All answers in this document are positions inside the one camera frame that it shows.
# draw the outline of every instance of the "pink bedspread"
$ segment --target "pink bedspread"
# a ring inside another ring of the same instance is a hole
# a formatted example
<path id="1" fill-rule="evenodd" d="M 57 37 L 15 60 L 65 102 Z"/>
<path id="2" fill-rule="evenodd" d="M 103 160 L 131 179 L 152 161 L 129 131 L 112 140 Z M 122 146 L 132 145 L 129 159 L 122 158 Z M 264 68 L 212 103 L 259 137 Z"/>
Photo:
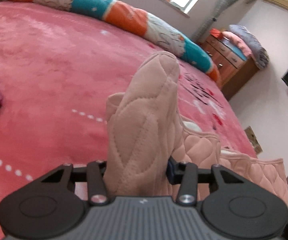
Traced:
<path id="1" fill-rule="evenodd" d="M 106 159 L 105 101 L 160 50 L 104 22 L 0 3 L 0 201 L 61 163 Z M 255 156 L 215 83 L 180 62 L 179 108 L 223 146 Z"/>

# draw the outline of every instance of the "red box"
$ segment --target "red box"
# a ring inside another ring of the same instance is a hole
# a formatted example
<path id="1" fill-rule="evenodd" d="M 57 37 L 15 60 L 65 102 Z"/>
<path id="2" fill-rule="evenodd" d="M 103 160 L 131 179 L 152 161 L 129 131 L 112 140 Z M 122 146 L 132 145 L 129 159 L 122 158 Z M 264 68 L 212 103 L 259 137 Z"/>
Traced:
<path id="1" fill-rule="evenodd" d="M 223 33 L 221 31 L 219 31 L 218 29 L 211 29 L 210 35 L 217 38 L 218 40 L 221 40 L 224 38 Z"/>

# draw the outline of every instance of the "white wall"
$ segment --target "white wall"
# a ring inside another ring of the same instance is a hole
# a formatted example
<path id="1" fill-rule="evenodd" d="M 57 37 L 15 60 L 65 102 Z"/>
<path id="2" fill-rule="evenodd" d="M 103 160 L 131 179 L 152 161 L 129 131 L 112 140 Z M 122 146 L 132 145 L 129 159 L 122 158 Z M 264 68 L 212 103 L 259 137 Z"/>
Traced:
<path id="1" fill-rule="evenodd" d="M 168 24 L 180 30 L 186 36 L 191 38 L 198 27 L 203 24 L 204 20 L 209 17 L 218 0 L 198 0 L 190 10 L 187 17 L 179 9 L 165 3 L 163 0 L 121 0 L 134 7 L 144 9 L 160 17 Z M 239 10 L 232 10 L 229 17 L 232 21 L 238 22 L 245 11 L 242 7 Z"/>
<path id="2" fill-rule="evenodd" d="M 231 100 L 243 128 L 251 126 L 263 148 L 261 159 L 284 158 L 288 175 L 288 11 L 258 0 L 239 22 L 261 42 L 270 65 L 258 72 Z"/>

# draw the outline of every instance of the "gray blanket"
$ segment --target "gray blanket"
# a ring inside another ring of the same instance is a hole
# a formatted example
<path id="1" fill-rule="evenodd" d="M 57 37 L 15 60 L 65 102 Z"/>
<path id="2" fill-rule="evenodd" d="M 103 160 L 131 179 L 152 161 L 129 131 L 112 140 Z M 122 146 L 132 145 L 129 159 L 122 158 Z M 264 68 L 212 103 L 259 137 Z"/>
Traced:
<path id="1" fill-rule="evenodd" d="M 255 38 L 253 34 L 249 33 L 248 30 L 241 25 L 231 24 L 228 29 L 230 32 L 240 37 L 246 43 L 255 57 L 255 63 L 257 67 L 264 69 L 268 65 L 269 56 L 266 49 L 262 47 L 257 38 Z"/>

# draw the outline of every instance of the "black round pad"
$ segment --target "black round pad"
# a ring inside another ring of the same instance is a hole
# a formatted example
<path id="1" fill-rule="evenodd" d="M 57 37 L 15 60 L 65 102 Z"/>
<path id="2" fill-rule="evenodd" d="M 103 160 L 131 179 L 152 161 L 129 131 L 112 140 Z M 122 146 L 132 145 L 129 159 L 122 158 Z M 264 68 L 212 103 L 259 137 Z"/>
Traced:
<path id="1" fill-rule="evenodd" d="M 84 204 L 68 190 L 19 190 L 0 203 L 0 225 L 20 239 L 47 239 L 73 228 L 84 215 Z"/>
<path id="2" fill-rule="evenodd" d="M 202 214 L 210 225 L 225 236 L 239 239 L 267 239 L 280 234 L 288 218 L 285 203 L 260 187 L 252 192 L 242 188 L 227 185 L 203 201 Z"/>

